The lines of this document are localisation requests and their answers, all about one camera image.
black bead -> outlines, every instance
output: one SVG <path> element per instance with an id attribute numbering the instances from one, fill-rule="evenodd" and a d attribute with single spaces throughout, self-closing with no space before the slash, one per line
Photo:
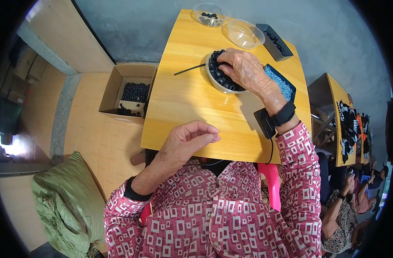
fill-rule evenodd
<path id="1" fill-rule="evenodd" d="M 222 84 L 225 82 L 225 79 L 224 79 L 223 77 L 219 77 L 219 78 L 216 79 L 216 81 L 217 81 L 220 85 L 222 85 Z"/>

black plastic tray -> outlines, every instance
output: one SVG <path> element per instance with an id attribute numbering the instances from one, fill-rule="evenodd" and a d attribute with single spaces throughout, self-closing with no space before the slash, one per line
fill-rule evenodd
<path id="1" fill-rule="evenodd" d="M 281 80 L 283 80 L 293 91 L 293 93 L 291 93 L 291 99 L 290 101 L 294 102 L 294 99 L 296 97 L 296 87 L 294 85 L 292 85 L 291 82 L 289 82 L 284 76 L 282 76 L 274 67 L 272 67 L 271 65 L 267 64 L 266 68 L 269 67 L 271 69 L 271 71 L 277 75 L 278 77 L 281 78 Z"/>
<path id="2" fill-rule="evenodd" d="M 275 61 L 283 61 L 285 59 L 288 59 L 293 56 L 293 53 L 291 50 L 288 48 L 288 46 L 285 44 L 285 42 L 281 39 L 281 37 L 271 28 L 270 25 L 268 24 L 256 24 L 256 26 L 263 32 L 264 36 L 266 37 L 266 41 L 264 43 L 265 48 L 270 52 L 272 58 L 274 58 Z M 264 33 L 264 31 L 268 31 L 271 34 L 271 37 L 277 37 L 278 38 L 278 44 L 282 46 L 284 49 L 284 55 L 280 53 L 278 48 L 272 43 L 271 39 Z"/>

pink plastic chair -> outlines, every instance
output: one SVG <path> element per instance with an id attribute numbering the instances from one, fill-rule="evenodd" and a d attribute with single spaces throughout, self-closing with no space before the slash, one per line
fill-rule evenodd
<path id="1" fill-rule="evenodd" d="M 270 206 L 277 211 L 281 211 L 281 200 L 279 198 L 279 175 L 276 165 L 258 163 L 258 172 L 263 174 L 267 179 Z"/>
<path id="2" fill-rule="evenodd" d="M 145 208 L 142 210 L 142 213 L 141 213 L 141 221 L 142 221 L 142 224 L 143 224 L 143 225 L 145 225 L 146 218 L 149 217 L 149 215 L 151 215 L 151 214 L 152 214 L 152 211 L 151 211 L 151 202 L 149 202 L 149 203 L 145 206 Z"/>

green sack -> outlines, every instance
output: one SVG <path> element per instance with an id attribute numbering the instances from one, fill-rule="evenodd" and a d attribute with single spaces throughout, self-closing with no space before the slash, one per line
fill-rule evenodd
<path id="1" fill-rule="evenodd" d="M 49 243 L 70 258 L 94 257 L 105 242 L 105 201 L 80 153 L 35 175 L 32 192 Z"/>

black stick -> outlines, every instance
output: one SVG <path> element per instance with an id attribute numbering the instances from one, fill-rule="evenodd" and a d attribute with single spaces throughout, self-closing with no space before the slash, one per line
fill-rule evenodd
<path id="1" fill-rule="evenodd" d="M 192 67 L 192 68 L 189 68 L 189 69 L 186 69 L 186 70 L 180 71 L 179 73 L 176 73 L 176 74 L 174 74 L 174 75 L 177 75 L 177 74 L 182 74 L 183 72 L 186 72 L 186 71 L 189 71 L 189 70 L 192 70 L 192 69 L 195 69 L 195 68 L 198 68 L 198 67 L 204 66 L 204 65 L 205 65 L 205 64 L 200 64 L 200 65 L 194 66 L 194 67 Z"/>

